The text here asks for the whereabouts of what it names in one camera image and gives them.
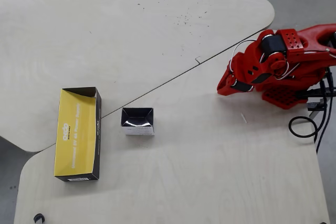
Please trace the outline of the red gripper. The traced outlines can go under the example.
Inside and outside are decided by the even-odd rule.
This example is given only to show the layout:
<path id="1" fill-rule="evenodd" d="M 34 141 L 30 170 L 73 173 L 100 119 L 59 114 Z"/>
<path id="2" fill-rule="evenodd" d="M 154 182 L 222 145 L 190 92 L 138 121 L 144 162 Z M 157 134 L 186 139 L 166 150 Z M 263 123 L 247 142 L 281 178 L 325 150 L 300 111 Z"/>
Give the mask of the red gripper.
<path id="1" fill-rule="evenodd" d="M 229 61 L 217 86 L 217 93 L 228 96 L 236 92 L 259 89 L 259 86 L 266 84 L 274 75 L 275 71 L 267 64 L 260 63 L 255 55 L 239 52 Z"/>

